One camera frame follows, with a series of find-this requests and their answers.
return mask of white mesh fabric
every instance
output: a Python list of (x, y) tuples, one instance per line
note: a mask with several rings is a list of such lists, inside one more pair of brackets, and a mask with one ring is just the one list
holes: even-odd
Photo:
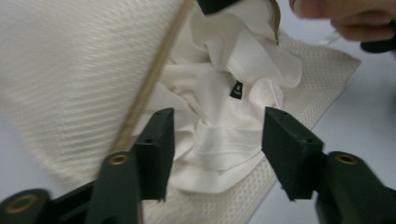
[(93, 179), (182, 3), (0, 3), (1, 112), (68, 189)]
[[(93, 179), (181, 0), (0, 3), (0, 111), (36, 160), (67, 189)], [(357, 68), (335, 50), (282, 35), (304, 59), (284, 110), (311, 128)], [(168, 189), (166, 203), (144, 202), (147, 223), (244, 223), (276, 177), (264, 159), (221, 194)]]

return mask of clothing label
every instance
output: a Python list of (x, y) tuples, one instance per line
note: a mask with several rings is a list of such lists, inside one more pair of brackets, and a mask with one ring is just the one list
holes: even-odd
[(235, 99), (242, 99), (242, 88), (244, 87), (244, 84), (240, 81), (236, 81), (235, 85), (233, 86), (233, 90), (230, 93), (230, 96), (235, 98)]

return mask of brass screw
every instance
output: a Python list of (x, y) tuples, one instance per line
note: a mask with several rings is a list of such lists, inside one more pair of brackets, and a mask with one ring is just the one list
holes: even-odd
[(129, 157), (127, 155), (117, 155), (112, 158), (110, 158), (109, 162), (112, 165), (121, 165), (124, 164), (129, 160)]
[(7, 214), (17, 214), (31, 207), (37, 201), (37, 196), (34, 194), (23, 195), (12, 201), (6, 207)]
[(349, 156), (347, 154), (337, 155), (336, 159), (344, 164), (348, 165), (356, 165), (358, 164), (358, 160), (355, 157)]

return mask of black clamp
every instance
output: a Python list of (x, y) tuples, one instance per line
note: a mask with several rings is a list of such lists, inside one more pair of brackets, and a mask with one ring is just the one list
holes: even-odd
[(395, 224), (396, 191), (358, 157), (322, 149), (292, 115), (266, 108), (262, 151), (291, 201), (311, 199), (315, 190), (320, 223)]
[(55, 200), (43, 189), (19, 192), (0, 204), (0, 223), (143, 223), (141, 201), (165, 199), (174, 132), (174, 110), (156, 112), (130, 151), (104, 159), (95, 181)]

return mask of finger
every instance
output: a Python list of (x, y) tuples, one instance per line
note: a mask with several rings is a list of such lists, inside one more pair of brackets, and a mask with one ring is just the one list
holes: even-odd
[(384, 12), (380, 11), (369, 11), (363, 12), (356, 16), (348, 17), (342, 20), (334, 20), (339, 21), (339, 23), (343, 23), (344, 25), (387, 25), (392, 21), (392, 17)]
[(332, 26), (347, 40), (372, 42), (392, 39), (395, 34), (392, 28), (369, 25), (344, 25), (338, 21), (332, 21)]
[(341, 20), (366, 11), (383, 11), (396, 16), (396, 0), (290, 0), (301, 18)]
[(324, 17), (323, 0), (289, 0), (290, 7), (300, 18), (318, 19)]

